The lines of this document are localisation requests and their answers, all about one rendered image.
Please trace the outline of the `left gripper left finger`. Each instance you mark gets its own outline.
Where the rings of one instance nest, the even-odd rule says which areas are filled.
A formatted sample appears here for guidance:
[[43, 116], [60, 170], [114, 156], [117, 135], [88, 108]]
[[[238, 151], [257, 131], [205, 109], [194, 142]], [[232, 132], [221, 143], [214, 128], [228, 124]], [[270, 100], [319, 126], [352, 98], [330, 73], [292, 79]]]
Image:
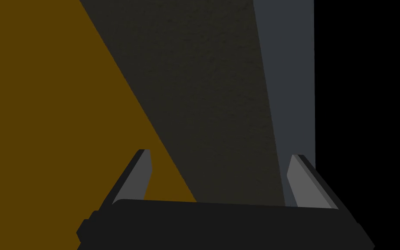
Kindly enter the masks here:
[[102, 205], [110, 206], [123, 199], [143, 200], [151, 174], [150, 150], [138, 150], [109, 191]]

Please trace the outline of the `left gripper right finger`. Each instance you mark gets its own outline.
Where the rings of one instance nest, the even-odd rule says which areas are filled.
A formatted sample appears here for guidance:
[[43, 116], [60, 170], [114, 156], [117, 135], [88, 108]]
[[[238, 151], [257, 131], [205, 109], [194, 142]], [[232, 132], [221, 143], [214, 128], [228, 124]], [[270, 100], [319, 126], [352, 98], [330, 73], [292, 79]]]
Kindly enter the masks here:
[[292, 155], [287, 170], [297, 207], [339, 209], [337, 196], [304, 155]]

